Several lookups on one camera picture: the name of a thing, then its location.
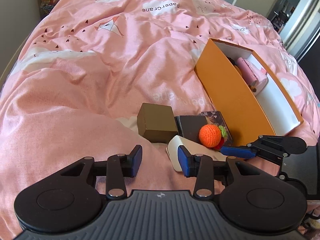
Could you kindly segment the orange cardboard box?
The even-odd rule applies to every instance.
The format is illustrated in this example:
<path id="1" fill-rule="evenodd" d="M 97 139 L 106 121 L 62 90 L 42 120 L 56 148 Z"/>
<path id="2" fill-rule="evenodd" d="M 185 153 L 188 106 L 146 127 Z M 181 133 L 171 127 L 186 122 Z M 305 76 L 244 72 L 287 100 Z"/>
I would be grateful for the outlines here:
<path id="1" fill-rule="evenodd" d="M 268 82 L 254 95 L 231 60 L 242 57 L 266 73 Z M 303 123 L 303 118 L 280 80 L 253 50 L 210 38 L 195 66 L 215 109 L 221 112 L 235 145 L 259 135 L 284 136 Z"/>

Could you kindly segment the dark textured gift box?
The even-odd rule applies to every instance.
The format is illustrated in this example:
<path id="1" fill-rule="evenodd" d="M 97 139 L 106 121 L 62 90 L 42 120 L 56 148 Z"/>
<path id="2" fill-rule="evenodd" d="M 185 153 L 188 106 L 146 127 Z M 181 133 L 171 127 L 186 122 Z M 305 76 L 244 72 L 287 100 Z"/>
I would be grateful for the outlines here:
<path id="1" fill-rule="evenodd" d="M 171 106 L 142 103 L 137 115 L 140 136 L 149 142 L 165 143 L 176 135 L 178 129 Z"/>

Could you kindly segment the orange crochet fruit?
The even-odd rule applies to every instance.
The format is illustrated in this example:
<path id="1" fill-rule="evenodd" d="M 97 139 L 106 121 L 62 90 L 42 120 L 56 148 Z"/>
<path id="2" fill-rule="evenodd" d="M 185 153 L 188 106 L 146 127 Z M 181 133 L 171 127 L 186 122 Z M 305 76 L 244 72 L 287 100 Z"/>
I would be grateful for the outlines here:
<path id="1" fill-rule="evenodd" d="M 207 124 L 201 127 L 199 131 L 200 143 L 216 151 L 220 150 L 228 139 L 228 133 L 224 126 Z"/>

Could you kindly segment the white curved plastic object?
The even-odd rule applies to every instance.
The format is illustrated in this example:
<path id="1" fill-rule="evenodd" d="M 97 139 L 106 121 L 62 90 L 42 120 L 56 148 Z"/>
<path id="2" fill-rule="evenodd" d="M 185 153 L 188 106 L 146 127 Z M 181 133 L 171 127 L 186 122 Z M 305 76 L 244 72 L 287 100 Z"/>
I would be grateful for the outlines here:
<path id="1" fill-rule="evenodd" d="M 213 160 L 216 161 L 225 161 L 226 156 L 222 153 L 206 148 L 205 146 L 193 142 L 191 140 L 180 137 L 179 135 L 174 136 L 168 143 L 167 154 L 173 166 L 173 169 L 176 172 L 182 172 L 180 163 L 178 161 L 178 147 L 185 146 L 185 148 L 190 152 L 190 154 L 203 154 L 210 156 Z"/>

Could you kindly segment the patterned photo box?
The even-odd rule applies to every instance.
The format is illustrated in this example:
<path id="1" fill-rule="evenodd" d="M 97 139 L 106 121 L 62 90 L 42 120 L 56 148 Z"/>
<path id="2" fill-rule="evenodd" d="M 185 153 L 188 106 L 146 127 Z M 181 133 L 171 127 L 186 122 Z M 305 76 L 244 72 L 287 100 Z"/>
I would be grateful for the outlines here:
<path id="1" fill-rule="evenodd" d="M 175 116 L 178 135 L 191 141 L 200 143 L 199 131 L 206 124 L 216 125 L 221 129 L 222 145 L 231 146 L 233 139 L 220 111 L 201 112 L 199 115 Z"/>

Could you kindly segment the pink paper crane duvet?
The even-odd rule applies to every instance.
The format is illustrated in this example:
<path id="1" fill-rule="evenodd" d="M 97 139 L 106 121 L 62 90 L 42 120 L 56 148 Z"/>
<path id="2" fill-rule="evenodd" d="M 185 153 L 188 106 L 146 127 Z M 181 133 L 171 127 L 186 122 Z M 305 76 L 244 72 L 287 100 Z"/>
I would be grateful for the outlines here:
<path id="1" fill-rule="evenodd" d="M 132 128 L 142 103 L 176 115 L 210 111 L 195 62 L 209 38 L 253 49 L 294 101 L 293 135 L 314 145 L 319 100 L 263 16 L 224 0 L 61 0 L 33 30 L 1 93 L 1 239 L 21 233 L 14 200 L 26 187 L 85 157 L 143 147 L 128 189 L 191 190 L 164 144 Z"/>

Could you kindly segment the brown bear plush keychain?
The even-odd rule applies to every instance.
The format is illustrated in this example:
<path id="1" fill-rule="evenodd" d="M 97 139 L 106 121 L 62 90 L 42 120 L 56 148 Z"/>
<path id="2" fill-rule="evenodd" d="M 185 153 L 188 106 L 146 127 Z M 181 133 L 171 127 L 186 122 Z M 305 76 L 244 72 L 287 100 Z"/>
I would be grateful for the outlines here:
<path id="1" fill-rule="evenodd" d="M 239 61 L 235 62 L 230 57 L 227 57 L 227 59 L 229 59 L 231 64 L 235 67 L 251 91 L 255 93 L 257 91 L 256 84 L 258 80 L 245 60 L 243 58 L 239 58 Z"/>

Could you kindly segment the pink fabric pouch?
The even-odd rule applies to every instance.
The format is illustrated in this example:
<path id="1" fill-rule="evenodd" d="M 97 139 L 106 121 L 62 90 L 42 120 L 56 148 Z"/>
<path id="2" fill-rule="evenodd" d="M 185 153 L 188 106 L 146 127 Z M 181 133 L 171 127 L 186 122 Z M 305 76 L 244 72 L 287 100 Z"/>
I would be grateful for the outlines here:
<path id="1" fill-rule="evenodd" d="M 256 67 L 253 63 L 242 57 L 236 60 L 236 65 L 250 90 L 254 95 L 258 95 L 268 83 L 266 70 Z"/>

